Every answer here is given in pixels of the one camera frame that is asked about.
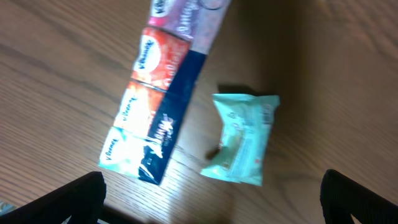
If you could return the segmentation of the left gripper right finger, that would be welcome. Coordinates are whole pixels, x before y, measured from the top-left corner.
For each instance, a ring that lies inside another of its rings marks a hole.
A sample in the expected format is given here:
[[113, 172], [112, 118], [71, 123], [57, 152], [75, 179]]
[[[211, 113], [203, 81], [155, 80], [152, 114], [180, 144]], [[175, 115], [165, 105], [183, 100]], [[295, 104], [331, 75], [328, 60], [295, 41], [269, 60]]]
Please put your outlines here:
[[333, 169], [323, 176], [320, 202], [326, 224], [397, 224], [397, 205]]

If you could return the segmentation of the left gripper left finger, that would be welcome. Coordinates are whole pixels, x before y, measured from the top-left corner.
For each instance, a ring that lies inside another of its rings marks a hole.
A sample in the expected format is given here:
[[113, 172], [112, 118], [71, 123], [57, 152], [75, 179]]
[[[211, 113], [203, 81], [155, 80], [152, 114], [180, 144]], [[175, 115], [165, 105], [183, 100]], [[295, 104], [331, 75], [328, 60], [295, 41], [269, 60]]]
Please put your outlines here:
[[86, 175], [1, 216], [7, 223], [96, 223], [106, 197], [101, 172]]

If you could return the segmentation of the teal snack pack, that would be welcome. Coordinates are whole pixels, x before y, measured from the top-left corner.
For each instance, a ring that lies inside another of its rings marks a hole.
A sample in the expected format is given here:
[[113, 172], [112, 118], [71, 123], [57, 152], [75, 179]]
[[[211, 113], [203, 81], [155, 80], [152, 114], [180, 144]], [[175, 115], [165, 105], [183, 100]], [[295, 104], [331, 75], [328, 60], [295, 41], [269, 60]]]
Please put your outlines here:
[[280, 105], [277, 95], [217, 93], [213, 102], [223, 122], [220, 151], [200, 174], [212, 179], [261, 186], [267, 142]]

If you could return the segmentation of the Kleenex tissue multipack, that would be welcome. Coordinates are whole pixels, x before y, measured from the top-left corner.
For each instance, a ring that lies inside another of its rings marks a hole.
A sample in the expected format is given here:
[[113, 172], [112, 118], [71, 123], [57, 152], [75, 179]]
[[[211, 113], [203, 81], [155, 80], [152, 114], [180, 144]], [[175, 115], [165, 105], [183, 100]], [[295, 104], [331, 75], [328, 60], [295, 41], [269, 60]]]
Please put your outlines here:
[[229, 0], [154, 0], [99, 166], [160, 184]]

